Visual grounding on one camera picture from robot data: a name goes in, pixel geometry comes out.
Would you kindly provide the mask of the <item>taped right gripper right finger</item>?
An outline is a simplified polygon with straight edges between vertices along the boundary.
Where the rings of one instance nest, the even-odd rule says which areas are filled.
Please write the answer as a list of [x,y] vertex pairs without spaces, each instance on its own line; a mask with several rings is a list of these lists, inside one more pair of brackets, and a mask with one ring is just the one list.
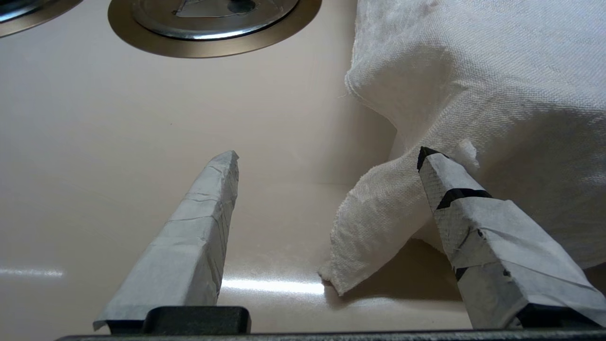
[[472,327],[605,326],[605,296],[513,201],[431,148],[420,148],[416,168]]

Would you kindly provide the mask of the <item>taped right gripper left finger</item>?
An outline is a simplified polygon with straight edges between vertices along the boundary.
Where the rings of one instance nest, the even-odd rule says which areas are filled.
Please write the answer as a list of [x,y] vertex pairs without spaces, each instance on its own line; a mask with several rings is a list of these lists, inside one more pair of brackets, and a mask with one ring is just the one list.
[[163,306],[218,302],[239,177],[235,151],[206,164],[94,321],[94,330],[111,321],[143,320]]

